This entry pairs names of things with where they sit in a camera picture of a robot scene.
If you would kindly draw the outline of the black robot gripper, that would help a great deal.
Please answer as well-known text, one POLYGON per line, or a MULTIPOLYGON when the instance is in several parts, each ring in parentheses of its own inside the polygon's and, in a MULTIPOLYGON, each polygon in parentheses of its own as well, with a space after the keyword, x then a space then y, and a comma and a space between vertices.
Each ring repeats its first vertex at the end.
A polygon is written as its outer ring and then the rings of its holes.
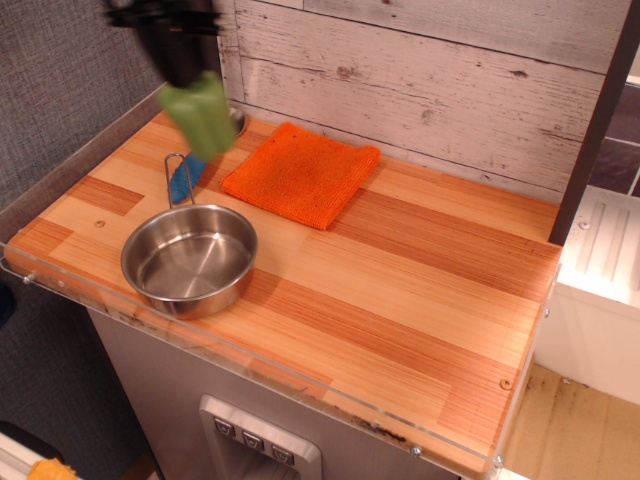
POLYGON ((197 35, 218 36, 221 31, 221 13, 211 1, 103 1, 103 5, 109 23, 135 29, 158 73, 179 88, 188 87, 204 70, 197 35))

